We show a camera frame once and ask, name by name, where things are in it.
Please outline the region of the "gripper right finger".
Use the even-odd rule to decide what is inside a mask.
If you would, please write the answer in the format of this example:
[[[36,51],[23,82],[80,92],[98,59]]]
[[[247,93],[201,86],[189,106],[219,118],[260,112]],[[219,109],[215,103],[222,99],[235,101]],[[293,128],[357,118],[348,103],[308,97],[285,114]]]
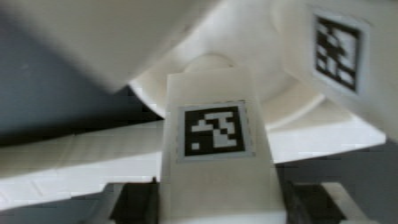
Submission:
[[[285,185],[286,224],[380,224],[363,212],[338,182]]]

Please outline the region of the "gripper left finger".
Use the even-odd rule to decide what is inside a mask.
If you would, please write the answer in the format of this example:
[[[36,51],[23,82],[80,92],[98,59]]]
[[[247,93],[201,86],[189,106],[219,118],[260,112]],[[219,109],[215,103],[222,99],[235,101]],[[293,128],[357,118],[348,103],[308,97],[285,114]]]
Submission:
[[[87,224],[160,224],[160,184],[110,183]]]

